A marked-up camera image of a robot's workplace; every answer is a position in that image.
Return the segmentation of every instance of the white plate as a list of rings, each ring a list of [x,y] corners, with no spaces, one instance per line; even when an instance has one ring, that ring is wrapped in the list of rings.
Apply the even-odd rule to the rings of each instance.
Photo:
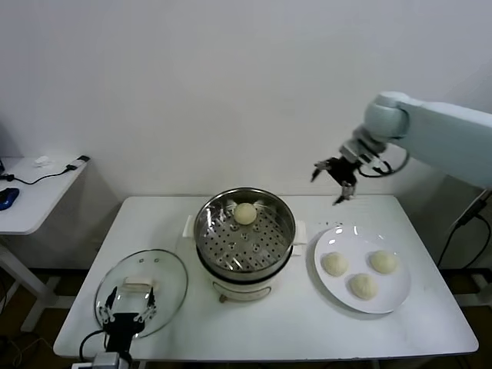
[[[410,272],[397,255],[398,267],[391,274],[381,274],[371,267],[369,257],[378,250],[397,255],[384,240],[384,236],[366,228],[344,224],[326,231],[314,249],[314,266],[324,286],[340,301],[351,308],[372,314],[392,312],[403,304],[410,292]],[[326,254],[338,251],[348,260],[348,270],[340,277],[329,275],[321,265]],[[377,282],[379,291],[369,301],[355,296],[348,285],[358,273],[368,273]]]

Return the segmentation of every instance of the steamed bun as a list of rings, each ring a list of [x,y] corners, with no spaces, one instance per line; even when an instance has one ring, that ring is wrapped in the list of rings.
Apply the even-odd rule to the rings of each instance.
[[[397,257],[394,254],[383,250],[374,252],[369,261],[372,268],[382,274],[393,273],[398,266]]]
[[[377,295],[377,283],[369,274],[360,273],[348,282],[352,292],[363,300],[370,300]]]
[[[340,277],[348,270],[348,260],[339,252],[331,252],[323,256],[321,265],[333,277]]]
[[[248,225],[256,220],[256,208],[253,204],[243,202],[234,209],[234,219],[237,223]]]

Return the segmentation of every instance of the stainless steel pot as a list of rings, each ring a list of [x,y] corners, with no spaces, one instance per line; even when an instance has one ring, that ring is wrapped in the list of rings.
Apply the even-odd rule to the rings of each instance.
[[[242,225],[234,220],[238,204],[256,207],[256,220]],[[292,254],[295,221],[277,196],[257,188],[235,188],[214,196],[198,212],[194,239],[198,257],[216,278],[253,284],[277,274]]]

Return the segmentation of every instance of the computer mouse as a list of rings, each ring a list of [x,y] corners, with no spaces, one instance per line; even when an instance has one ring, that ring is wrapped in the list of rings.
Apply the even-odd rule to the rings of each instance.
[[[13,187],[0,191],[0,211],[10,208],[19,193],[19,189]]]

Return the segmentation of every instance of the white desk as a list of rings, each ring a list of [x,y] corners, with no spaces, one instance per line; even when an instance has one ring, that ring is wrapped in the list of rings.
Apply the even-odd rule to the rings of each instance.
[[[35,158],[3,158],[5,173],[14,174],[24,181],[34,181],[44,175],[59,173],[76,158],[57,158],[48,168],[34,168]],[[0,191],[7,187],[19,188],[20,194],[14,204],[0,211],[0,234],[31,234],[52,212],[63,194],[84,170],[85,165],[76,171],[69,171],[61,176],[46,178],[34,185],[22,184],[18,181],[0,181]],[[73,297],[55,296],[53,289],[58,277],[50,278],[43,284],[24,266],[5,246],[0,244],[0,268],[5,269],[15,283],[7,291],[7,302],[22,284],[37,297],[35,305],[25,319],[21,331],[32,331],[45,308],[70,308]]]
[[[359,196],[332,207],[334,197],[283,197],[308,239],[327,222],[357,223],[381,230],[406,260],[411,292],[395,312],[370,315],[346,308],[314,284],[306,253],[293,257],[265,299],[219,303],[190,239],[181,237],[189,214],[206,198],[129,198],[123,204],[55,342],[55,353],[78,356],[82,339],[99,329],[94,293],[123,257],[150,248],[172,250],[188,268],[190,284],[175,319],[151,336],[133,341],[143,361],[295,361],[413,357],[475,351],[477,339],[453,295],[392,196]],[[85,345],[85,356],[103,351],[102,336]]]

